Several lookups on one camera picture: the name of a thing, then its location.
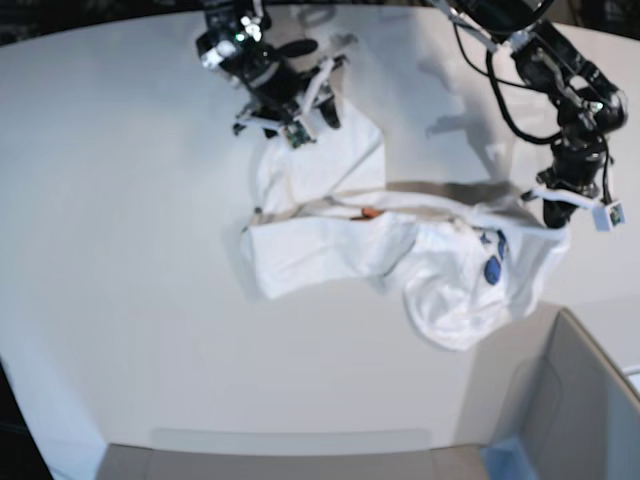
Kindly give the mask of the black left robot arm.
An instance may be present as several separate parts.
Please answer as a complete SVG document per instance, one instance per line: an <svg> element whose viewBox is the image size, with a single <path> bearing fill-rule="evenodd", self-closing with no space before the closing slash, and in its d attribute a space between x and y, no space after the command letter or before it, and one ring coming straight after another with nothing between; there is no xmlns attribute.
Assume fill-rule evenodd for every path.
<svg viewBox="0 0 640 480"><path fill-rule="evenodd" d="M550 167L536 176L524 202L540 199L547 227L565 227L578 209L591 212L597 230L624 224L621 201L611 181L608 136L628 120L622 90L585 58L546 19L547 1L436 1L434 7L456 34L466 32L486 48L485 75L512 133L538 146L549 146ZM508 45L522 88L545 95L557 111L558 131L547 137L522 131L512 118L496 75L494 55Z"/></svg>

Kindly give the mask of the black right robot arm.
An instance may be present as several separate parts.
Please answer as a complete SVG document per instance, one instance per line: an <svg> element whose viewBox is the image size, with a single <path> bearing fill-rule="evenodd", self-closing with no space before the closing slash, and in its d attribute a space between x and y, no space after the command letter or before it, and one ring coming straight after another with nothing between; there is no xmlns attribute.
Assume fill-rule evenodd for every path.
<svg viewBox="0 0 640 480"><path fill-rule="evenodd" d="M204 1L202 6L206 30L195 41L202 66L249 95L235 117L234 135L255 126L266 138L280 136L297 149L317 141L312 113L319 113L331 129L341 127L330 84L333 72L347 61L340 47L299 70L292 61L315 53L318 42L302 38L278 47L269 43L265 32L272 20L262 1Z"/></svg>

